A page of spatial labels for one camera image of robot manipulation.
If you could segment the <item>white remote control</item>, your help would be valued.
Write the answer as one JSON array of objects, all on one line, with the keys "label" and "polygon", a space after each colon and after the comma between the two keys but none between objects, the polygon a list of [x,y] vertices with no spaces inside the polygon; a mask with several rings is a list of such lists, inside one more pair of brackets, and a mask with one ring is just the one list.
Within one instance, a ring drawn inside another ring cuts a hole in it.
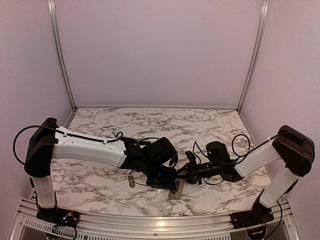
[{"label": "white remote control", "polygon": [[176,178],[174,181],[174,188],[170,190],[168,198],[171,200],[179,200],[182,197],[185,179]]}]

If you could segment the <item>grey battery cover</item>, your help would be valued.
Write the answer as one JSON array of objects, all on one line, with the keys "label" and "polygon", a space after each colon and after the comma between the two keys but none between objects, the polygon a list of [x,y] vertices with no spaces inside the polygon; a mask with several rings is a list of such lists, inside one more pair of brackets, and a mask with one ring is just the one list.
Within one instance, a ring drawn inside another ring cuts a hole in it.
[{"label": "grey battery cover", "polygon": [[134,176],[128,176],[128,183],[130,188],[134,188],[136,186]]}]

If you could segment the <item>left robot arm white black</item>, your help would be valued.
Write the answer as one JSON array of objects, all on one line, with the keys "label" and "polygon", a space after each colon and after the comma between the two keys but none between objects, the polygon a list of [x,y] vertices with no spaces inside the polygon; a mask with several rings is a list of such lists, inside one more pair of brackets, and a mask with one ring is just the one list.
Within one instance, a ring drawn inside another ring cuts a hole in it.
[{"label": "left robot arm white black", "polygon": [[154,142],[124,137],[105,138],[78,133],[57,124],[49,117],[29,140],[24,170],[30,176],[39,208],[53,223],[63,219],[57,207],[51,177],[52,159],[74,159],[107,164],[119,169],[143,173],[146,185],[155,189],[174,190],[178,153],[165,137]]}]

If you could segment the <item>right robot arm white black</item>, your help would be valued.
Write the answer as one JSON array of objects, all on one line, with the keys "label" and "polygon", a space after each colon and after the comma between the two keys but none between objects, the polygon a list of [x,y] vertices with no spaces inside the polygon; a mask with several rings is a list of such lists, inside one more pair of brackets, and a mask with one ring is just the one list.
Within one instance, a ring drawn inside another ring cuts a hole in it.
[{"label": "right robot arm white black", "polygon": [[220,141],[208,143],[206,151],[208,161],[201,164],[196,162],[195,153],[186,151],[189,162],[178,171],[171,197],[181,197],[185,182],[202,184],[203,179],[220,176],[225,182],[235,183],[274,161],[285,163],[248,212],[247,219],[252,224],[260,223],[267,216],[272,206],[311,171],[315,160],[314,142],[288,125],[283,125],[276,135],[236,159],[230,158],[226,145]]}]

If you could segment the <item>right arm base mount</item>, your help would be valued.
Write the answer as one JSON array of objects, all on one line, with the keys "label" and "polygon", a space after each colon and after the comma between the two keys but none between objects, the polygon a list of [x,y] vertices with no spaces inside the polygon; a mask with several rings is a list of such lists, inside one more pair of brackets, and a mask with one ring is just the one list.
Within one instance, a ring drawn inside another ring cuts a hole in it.
[{"label": "right arm base mount", "polygon": [[241,229],[265,224],[273,221],[275,218],[270,209],[267,211],[251,209],[232,213],[230,219],[234,229]]}]

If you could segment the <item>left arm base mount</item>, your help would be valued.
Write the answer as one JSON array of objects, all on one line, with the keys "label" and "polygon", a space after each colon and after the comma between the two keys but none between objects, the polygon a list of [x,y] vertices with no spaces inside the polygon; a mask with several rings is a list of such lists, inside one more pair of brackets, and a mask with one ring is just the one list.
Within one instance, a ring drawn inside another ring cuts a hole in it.
[{"label": "left arm base mount", "polygon": [[40,220],[58,225],[76,228],[79,222],[80,213],[78,211],[59,208],[58,210],[45,209],[38,211],[36,217]]}]

